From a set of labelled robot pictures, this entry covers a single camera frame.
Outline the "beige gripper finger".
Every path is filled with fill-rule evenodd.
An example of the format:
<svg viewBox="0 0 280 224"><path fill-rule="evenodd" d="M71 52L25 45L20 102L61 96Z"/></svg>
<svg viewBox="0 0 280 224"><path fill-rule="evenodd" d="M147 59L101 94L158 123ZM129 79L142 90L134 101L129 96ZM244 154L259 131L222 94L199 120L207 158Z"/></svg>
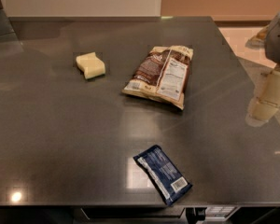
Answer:
<svg viewBox="0 0 280 224"><path fill-rule="evenodd" d="M280 64L267 76L264 87L255 98L250 117L262 122L271 119L280 108Z"/></svg>

